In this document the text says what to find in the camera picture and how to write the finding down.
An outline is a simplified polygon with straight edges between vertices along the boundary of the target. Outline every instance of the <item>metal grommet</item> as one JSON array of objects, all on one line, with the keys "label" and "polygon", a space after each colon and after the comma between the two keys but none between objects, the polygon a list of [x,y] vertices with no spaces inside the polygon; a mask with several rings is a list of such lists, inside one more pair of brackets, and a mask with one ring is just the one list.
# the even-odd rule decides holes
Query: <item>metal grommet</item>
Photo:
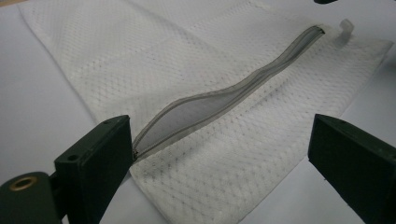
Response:
[{"label": "metal grommet", "polygon": [[9,186],[9,189],[12,191],[19,191],[23,189],[30,188],[33,184],[37,182],[37,177],[35,176],[26,176],[23,177]]}]

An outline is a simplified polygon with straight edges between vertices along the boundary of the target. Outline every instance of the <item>zipper pull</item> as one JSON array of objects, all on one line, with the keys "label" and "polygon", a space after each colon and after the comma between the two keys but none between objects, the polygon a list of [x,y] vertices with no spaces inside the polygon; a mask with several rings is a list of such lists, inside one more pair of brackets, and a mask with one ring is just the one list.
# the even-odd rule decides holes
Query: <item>zipper pull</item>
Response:
[{"label": "zipper pull", "polygon": [[353,23],[348,19],[344,19],[343,21],[341,21],[340,27],[341,29],[343,29],[343,32],[337,38],[334,39],[334,44],[338,48],[341,48],[347,44],[350,37],[352,37],[352,32],[353,29],[355,28]]}]

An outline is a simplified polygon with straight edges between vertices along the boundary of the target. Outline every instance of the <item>clamp jaw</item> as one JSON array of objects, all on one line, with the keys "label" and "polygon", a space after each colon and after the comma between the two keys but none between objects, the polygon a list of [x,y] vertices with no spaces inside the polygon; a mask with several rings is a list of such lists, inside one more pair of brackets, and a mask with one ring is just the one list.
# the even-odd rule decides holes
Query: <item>clamp jaw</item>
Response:
[{"label": "clamp jaw", "polygon": [[135,161],[128,116],[105,120],[55,160],[56,172],[0,188],[0,223],[99,223]]}]

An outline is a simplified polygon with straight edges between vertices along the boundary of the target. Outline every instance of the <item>white mesh fabric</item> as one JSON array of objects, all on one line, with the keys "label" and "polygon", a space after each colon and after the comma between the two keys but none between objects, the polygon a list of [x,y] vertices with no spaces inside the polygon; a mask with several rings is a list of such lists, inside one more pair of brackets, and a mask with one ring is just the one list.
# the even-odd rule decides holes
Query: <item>white mesh fabric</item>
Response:
[{"label": "white mesh fabric", "polygon": [[[235,85],[314,24],[239,0],[37,0],[20,9],[96,120],[128,114],[133,138],[172,102]],[[390,46],[352,38],[337,47],[339,33],[325,30],[236,108],[132,167],[168,220],[242,219],[304,156],[314,114],[340,115]]]},{"label": "white mesh fabric", "polygon": [[316,113],[339,116],[389,46],[327,30],[235,109],[132,167],[172,223],[236,223],[306,155]]},{"label": "white mesh fabric", "polygon": [[[250,2],[209,13],[189,31],[132,1],[45,0],[20,8],[96,120],[128,114],[133,138],[167,105],[234,85],[312,25]],[[233,17],[241,21],[219,33]],[[249,20],[261,26],[247,30]],[[250,57],[245,49],[254,50]]]}]

